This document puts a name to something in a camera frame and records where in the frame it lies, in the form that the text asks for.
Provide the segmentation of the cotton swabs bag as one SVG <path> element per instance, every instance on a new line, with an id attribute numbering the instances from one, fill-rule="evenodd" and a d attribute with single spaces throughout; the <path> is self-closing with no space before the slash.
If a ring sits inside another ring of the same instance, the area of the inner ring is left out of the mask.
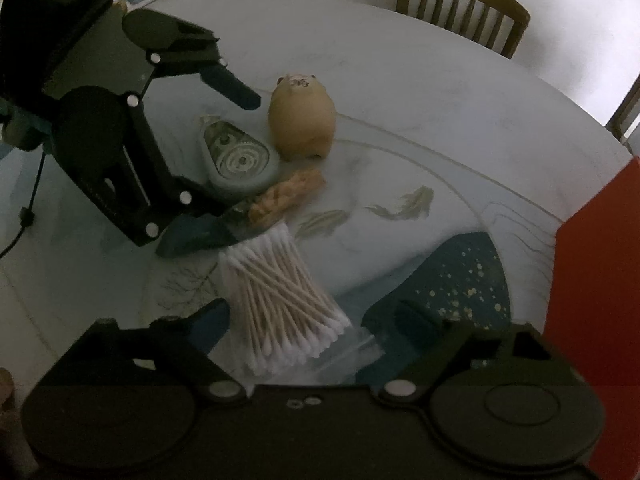
<path id="1" fill-rule="evenodd" d="M 248 384 L 346 385 L 384 356 L 315 280 L 285 223 L 219 255 L 228 364 Z"/>

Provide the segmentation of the orange dried snack piece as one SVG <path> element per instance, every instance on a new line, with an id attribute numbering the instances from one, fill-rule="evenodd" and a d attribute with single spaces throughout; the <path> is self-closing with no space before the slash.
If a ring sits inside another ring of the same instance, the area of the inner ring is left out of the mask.
<path id="1" fill-rule="evenodd" d="M 326 180 L 316 167 L 296 170 L 286 180 L 271 185 L 260 194 L 250 205 L 247 219 L 254 228 L 268 229 L 325 184 Z"/>

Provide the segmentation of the round fish pattern placemat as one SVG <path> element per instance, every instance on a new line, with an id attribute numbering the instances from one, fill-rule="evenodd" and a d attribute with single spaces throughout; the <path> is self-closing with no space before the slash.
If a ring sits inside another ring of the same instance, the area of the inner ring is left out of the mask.
<path id="1" fill-rule="evenodd" d="M 346 385 L 401 366 L 411 350 L 394 332 L 400 298 L 486 330 L 544 326 L 561 211 L 520 176 L 410 143 L 353 140 L 337 144 L 323 174 L 288 226 L 352 325 L 318 358 L 262 374 L 223 336 L 209 355 L 242 384 Z"/>

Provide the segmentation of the tan bear plush toy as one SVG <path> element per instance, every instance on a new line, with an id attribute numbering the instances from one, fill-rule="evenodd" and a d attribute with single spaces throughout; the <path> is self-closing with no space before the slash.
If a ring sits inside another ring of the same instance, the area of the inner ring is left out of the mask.
<path id="1" fill-rule="evenodd" d="M 274 88 L 268 110 L 271 139 L 285 160 L 326 159 L 331 151 L 336 109 L 314 75 L 285 75 Z"/>

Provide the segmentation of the red cardboard storage box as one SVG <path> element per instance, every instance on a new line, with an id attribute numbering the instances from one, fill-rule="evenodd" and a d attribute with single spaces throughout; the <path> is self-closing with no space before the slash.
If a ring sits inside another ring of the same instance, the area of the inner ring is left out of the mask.
<path id="1" fill-rule="evenodd" d="M 603 479 L 638 478 L 638 159 L 556 231 L 544 336 L 604 406 L 591 468 Z"/>

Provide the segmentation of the dark wooden chair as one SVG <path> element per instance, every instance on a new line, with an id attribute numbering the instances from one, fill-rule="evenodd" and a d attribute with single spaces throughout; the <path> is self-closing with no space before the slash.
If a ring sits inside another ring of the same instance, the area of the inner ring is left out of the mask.
<path id="1" fill-rule="evenodd" d="M 513 58 L 530 22 L 516 0 L 396 0 L 396 11 Z"/>

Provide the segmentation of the wooden chair beside box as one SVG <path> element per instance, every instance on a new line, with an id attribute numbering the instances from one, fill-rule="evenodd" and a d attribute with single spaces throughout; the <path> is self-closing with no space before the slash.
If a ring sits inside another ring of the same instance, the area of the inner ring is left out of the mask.
<path id="1" fill-rule="evenodd" d="M 620 106 L 616 108 L 616 111 L 605 125 L 605 129 L 620 142 L 623 142 L 625 136 L 631 132 L 631 125 L 639 116 L 639 88 L 640 76 L 634 81 Z"/>

